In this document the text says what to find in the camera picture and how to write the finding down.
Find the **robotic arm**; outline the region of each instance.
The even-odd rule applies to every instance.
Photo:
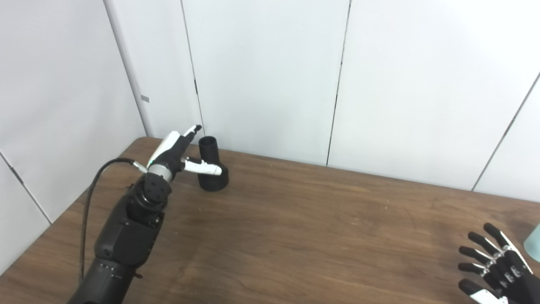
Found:
[[[460,253],[476,259],[477,263],[460,263],[459,270],[478,274],[493,289],[463,279],[459,288],[480,304],[540,304],[540,279],[532,273],[523,256],[507,236],[490,223],[484,230],[498,246],[484,236],[471,232],[469,239],[488,254],[461,246]]]
[[[134,163],[144,174],[111,211],[94,246],[96,257],[67,304],[122,303],[136,270],[150,256],[176,174],[221,175],[217,164],[182,158],[200,129],[195,125],[181,136],[171,132],[150,158],[147,169]]]

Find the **black tube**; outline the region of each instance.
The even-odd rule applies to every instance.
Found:
[[[205,191],[219,191],[229,184],[229,169],[219,160],[218,141],[213,136],[205,136],[199,140],[201,159],[221,168],[221,175],[199,174],[199,185]]]

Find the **white wall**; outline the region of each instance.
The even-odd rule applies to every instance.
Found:
[[[105,0],[149,136],[201,123],[180,0]],[[141,95],[150,102],[141,100]]]
[[[0,150],[54,221],[140,116],[103,2],[2,2],[0,41]]]
[[[470,190],[540,67],[537,1],[356,1],[328,165]]]
[[[49,226],[47,219],[0,158],[0,274]]]
[[[207,135],[325,164],[348,0],[184,0]]]
[[[536,83],[475,191],[540,202],[540,83]]]

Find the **wood grain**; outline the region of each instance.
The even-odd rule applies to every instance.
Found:
[[[159,140],[123,154],[146,163]],[[197,156],[190,147],[189,155]],[[221,151],[229,186],[179,174],[148,263],[126,297],[163,303],[469,303],[457,252],[485,222],[521,243],[540,204]],[[92,200],[87,257],[139,173],[108,169]],[[0,303],[65,303],[77,285],[84,194],[0,277]],[[533,270],[540,265],[526,255]]]

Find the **light blue object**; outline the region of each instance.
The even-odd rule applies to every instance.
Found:
[[[523,243],[525,251],[531,256],[531,258],[540,262],[540,224],[536,226],[531,235],[527,237]]]

